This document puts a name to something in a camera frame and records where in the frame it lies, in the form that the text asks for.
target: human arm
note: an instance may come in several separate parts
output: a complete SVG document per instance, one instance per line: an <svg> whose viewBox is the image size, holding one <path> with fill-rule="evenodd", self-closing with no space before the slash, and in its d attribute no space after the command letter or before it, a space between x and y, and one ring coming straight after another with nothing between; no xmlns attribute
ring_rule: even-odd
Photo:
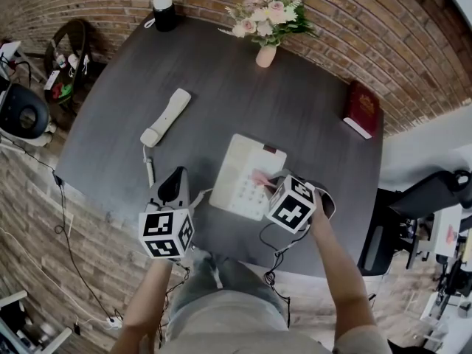
<svg viewBox="0 0 472 354"><path fill-rule="evenodd" d="M110 354L138 354L139 343L146 335L150 337L150 347L153 347L171 271L170 261L153 261L130 301L122 331Z"/></svg>
<svg viewBox="0 0 472 354"><path fill-rule="evenodd" d="M336 306L335 340L337 340L355 327L375 325L375 320L361 273L336 239L318 193L316 205L310 233L318 246L327 284Z"/></svg>

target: wire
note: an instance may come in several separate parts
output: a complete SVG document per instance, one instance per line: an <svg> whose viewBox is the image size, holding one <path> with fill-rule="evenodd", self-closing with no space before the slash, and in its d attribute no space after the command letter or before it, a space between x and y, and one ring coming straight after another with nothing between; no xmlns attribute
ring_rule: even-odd
<svg viewBox="0 0 472 354"><path fill-rule="evenodd" d="M377 294L369 294L368 296L369 302L373 300L372 305L370 306L371 308L374 308L375 300L377 300L376 297L377 297Z"/></svg>
<svg viewBox="0 0 472 354"><path fill-rule="evenodd" d="M2 135L0 133L0 136L4 137L5 139L9 140L8 138L6 138L6 136ZM13 141L11 141L16 147L18 148L21 148L29 157L33 158L34 160L36 160L39 164L42 164L43 166L45 167L48 167L50 170L52 170L53 172L53 175L54 175L54 172L55 172L55 169L53 167L51 167L50 165L40 161L39 159L35 158L33 155L31 155L30 153L28 153L22 146L20 145L17 145L16 143L14 143ZM89 312L87 312L86 310L84 310L82 307L80 307L77 302L70 296L68 295L56 282L54 282L51 278L49 278L42 270L41 268L39 268L36 263L30 258L30 256L28 255L28 253L26 252L25 249L23 249L23 247L21 247L25 254L27 254L28 258L35 264L36 267L39 268L39 270L44 274L46 275L46 277L51 281L53 282L65 295L67 295L75 304L76 306L78 306L82 311L84 311L85 313L87 313L88 316L90 316L92 319L95 319L97 320L98 322L103 322L103 323L106 323L106 324L109 324L110 322L114 322L114 319L110 316L110 314L107 312L107 310L103 307L103 304L101 303L101 301L98 299L97 295L95 294L95 292L93 292L93 290L90 288L89 284L83 279L83 276L82 274L80 273L80 270L79 268L77 267L77 264L75 263L75 260L74 260L74 255L72 254L72 249L71 249L71 246L70 246L70 242L69 242L69 237L67 236L67 233L66 233L66 230L65 230L65 227L66 227L66 211L64 209L64 199L65 199L65 192L62 188L61 185L59 185L59 183L56 182L56 184L58 185L59 187L59 190L60 190L60 206L61 206L61 210L62 210L62 225L61 224L58 224L57 226L54 227L54 232L57 234L57 235L60 235L62 233L64 233L64 237L66 238L66 244L67 244L67 249L69 251L69 256L71 258L71 261L72 261L72 265L74 266L77 274L79 275L80 279L82 280L83 284L87 287L87 289L91 292L92 296L95 298L95 300L97 300L97 303L98 305L100 306L100 308L102 308L103 312L105 312L105 315L108 317L109 319L109 322L108 321L103 321L103 320L100 320L100 319L97 319L95 316L91 315ZM118 314L121 316L121 313L119 313L119 311L117 309L115 309L115 316L117 315L117 312Z"/></svg>
<svg viewBox="0 0 472 354"><path fill-rule="evenodd" d="M47 275L43 269L30 257L30 255L28 254L27 250L20 244L20 242L16 239L15 236L13 236L11 233L5 231L3 228L0 227L0 230L6 235L6 236L9 236L11 237L12 239L14 239L14 241L16 242L16 245L18 245L21 250L23 250L23 252L25 253L25 255L28 257L28 260L30 260L32 262L32 264L34 266L36 266L36 268L38 268L38 270L48 279L51 281L51 283L53 285L55 285L57 288L59 288L59 290L61 290L63 292L64 295L66 295L82 312L86 313L87 316L90 316L93 320L97 320L98 322L103 322L103 323L108 323L107 321L104 321L104 320L100 320L98 319L97 317L91 315L88 311L84 310L76 301L75 299L70 296L68 293L66 293L54 280L52 280L49 275Z"/></svg>
<svg viewBox="0 0 472 354"><path fill-rule="evenodd" d="M149 188L151 188L156 180L154 178L153 160L146 156L146 145L142 146L142 162L146 164L147 180L149 181Z"/></svg>
<svg viewBox="0 0 472 354"><path fill-rule="evenodd" d="M177 287L179 287L180 285L183 285L188 279L189 279L189 276L190 276L190 268L186 267L186 266L183 266L180 262L178 261L175 261L175 260L170 260L172 261L173 263L175 263L177 266L183 268L185 270L185 275L184 275L184 278L182 281L180 281L179 283L177 283L176 285L174 285L173 287L169 288L166 293L165 293L165 299L164 299L164 307L162 308L162 316L161 316L161 321L162 321L162 317L164 316L164 313L165 311L169 308L169 294L174 291ZM159 322L159 327L157 328L157 333L159 334L159 349L162 347L163 343L164 343L164 335L162 334L162 328L165 327L166 325L168 325L169 323L167 324L161 324L161 322Z"/></svg>
<svg viewBox="0 0 472 354"><path fill-rule="evenodd" d="M285 303L287 303L287 309L288 309L288 312L287 312L287 327L290 327L290 303L291 303L291 298L289 296L283 296L281 294L279 294L279 292L275 289L275 273L274 271L277 270L277 268L282 265L282 262L284 260L284 253L287 252L287 250L289 250L292 246L294 246L296 243L298 243L299 241L303 240L303 238L307 235L307 233L309 233L310 231L310 226L308 225L307 228L305 228L303 231L303 235L301 235L300 237L298 237L297 239L295 240L292 240L292 242L290 244L288 244L285 248L283 249L277 249L275 246L273 246L272 244L268 243L267 241L265 241L263 239L263 233L264 231L270 227L271 225L273 225L275 223L269 223L267 224L266 226L264 226L264 228L262 228L259 232L259 240L266 246L268 246L269 248L273 249L274 250L274 264L272 266L272 268L270 270L268 270L266 273L264 273L263 275L263 279L264 279L264 282L267 283L272 291L274 293L277 294L277 296L282 299Z"/></svg>
<svg viewBox="0 0 472 354"><path fill-rule="evenodd" d="M29 153L27 150L25 150L22 146L17 145L13 140L7 138L4 134L0 133L0 136L4 139L8 140L9 142L11 142L15 147L19 148L20 150L23 150L26 155L28 155L32 159L36 160L39 164L41 164L45 167L48 167L50 170L52 170L52 172L55 171L55 169L53 167L51 167L50 165L46 164L45 162L42 162L41 160L35 158L31 153Z"/></svg>
<svg viewBox="0 0 472 354"><path fill-rule="evenodd" d="M79 275L79 277L81 278L83 284L87 287L87 289L91 292L92 296L95 298L95 300L97 300L97 303L98 305L100 306L100 308L103 309L103 312L105 312L105 315L109 318L110 322L114 322L113 318L110 316L110 314L107 312L107 310L105 309L105 307L103 307L103 304L101 303L101 301L98 299L97 295L95 294L95 292L93 292L93 290L90 288L89 284L83 279L82 277L82 274L80 273L80 270L79 268L77 267L76 263L75 263L75 260L74 260L74 255L72 254L72 250L71 250L71 244L69 242L69 238L67 237L67 234L66 234L66 230L65 230L65 226L66 226L66 212L64 210L64 191L63 191L63 188L62 186L59 186L59 189L60 189L60 204L61 204L61 207L62 207L62 219L63 219L63 224L60 225L58 224L57 226L54 227L54 232L57 234L57 235L60 235L61 233L64 233L64 237L66 238L66 243L67 243L67 249L69 250L69 256L71 257L71 261L72 261L72 265L74 265L75 267L75 270L77 271L77 274Z"/></svg>
<svg viewBox="0 0 472 354"><path fill-rule="evenodd" d="M28 83L29 83L29 87L31 88L31 76L32 76L32 73L31 73L31 65L30 65L27 61L23 60L23 61L18 62L18 63L16 63L15 61L13 61L13 65L14 65L14 66L12 66L11 62L8 60L7 57L5 57L5 56L3 55L3 53L1 54L0 61L1 61L3 64L6 64L10 69L13 70L13 73L12 73L9 77L13 76L13 75L16 73L16 67L17 67L17 66L20 66L21 64L26 64L26 65L28 66Z"/></svg>

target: white flower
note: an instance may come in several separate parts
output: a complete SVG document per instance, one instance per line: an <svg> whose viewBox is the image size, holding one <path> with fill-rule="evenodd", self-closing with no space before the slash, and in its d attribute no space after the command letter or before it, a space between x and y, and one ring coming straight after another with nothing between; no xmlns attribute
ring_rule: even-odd
<svg viewBox="0 0 472 354"><path fill-rule="evenodd" d="M269 11L267 8L257 8L249 17L252 21L265 21L268 18Z"/></svg>
<svg viewBox="0 0 472 354"><path fill-rule="evenodd" d="M295 8L286 7L284 16L286 21L295 21L297 17L297 14L295 13Z"/></svg>
<svg viewBox="0 0 472 354"><path fill-rule="evenodd" d="M226 9L231 18L233 18L234 20L236 19L236 15L233 9L231 9L230 7L225 7L224 9Z"/></svg>
<svg viewBox="0 0 472 354"><path fill-rule="evenodd" d="M271 23L274 25L278 24L284 24L287 22L287 19L285 18L285 14L282 13L269 13L268 15L269 19L271 20Z"/></svg>
<svg viewBox="0 0 472 354"><path fill-rule="evenodd" d="M248 18L245 18L241 21L241 26L246 32L253 33L256 32L256 23Z"/></svg>
<svg viewBox="0 0 472 354"><path fill-rule="evenodd" d="M246 31L244 30L243 25L241 23L238 23L233 27L232 33L235 35L235 37L239 38L244 38L244 35L246 35Z"/></svg>
<svg viewBox="0 0 472 354"><path fill-rule="evenodd" d="M268 21L263 21L257 24L257 32L261 37L265 37L266 35L272 34L272 26L269 24Z"/></svg>

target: gray pants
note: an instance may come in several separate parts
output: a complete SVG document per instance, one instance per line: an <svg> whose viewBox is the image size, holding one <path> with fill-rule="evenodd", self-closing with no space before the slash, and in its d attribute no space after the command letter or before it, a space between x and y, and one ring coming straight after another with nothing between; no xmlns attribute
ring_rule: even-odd
<svg viewBox="0 0 472 354"><path fill-rule="evenodd" d="M182 285L170 309L170 318L185 305L203 296L221 290L217 287L215 269L218 269L223 290L250 294L271 303L283 316L280 298L253 271L242 263L216 254L194 262L194 274Z"/></svg>

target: human hand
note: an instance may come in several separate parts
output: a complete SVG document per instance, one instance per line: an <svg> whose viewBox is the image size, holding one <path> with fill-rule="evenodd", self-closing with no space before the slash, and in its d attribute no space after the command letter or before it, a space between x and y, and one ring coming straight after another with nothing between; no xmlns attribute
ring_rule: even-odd
<svg viewBox="0 0 472 354"><path fill-rule="evenodd" d="M322 197L320 196L317 190L315 190L314 195L315 195L316 209L311 215L310 230L312 234L315 232L317 227L320 227L323 224L329 223L329 220L325 214L325 211L323 210Z"/></svg>

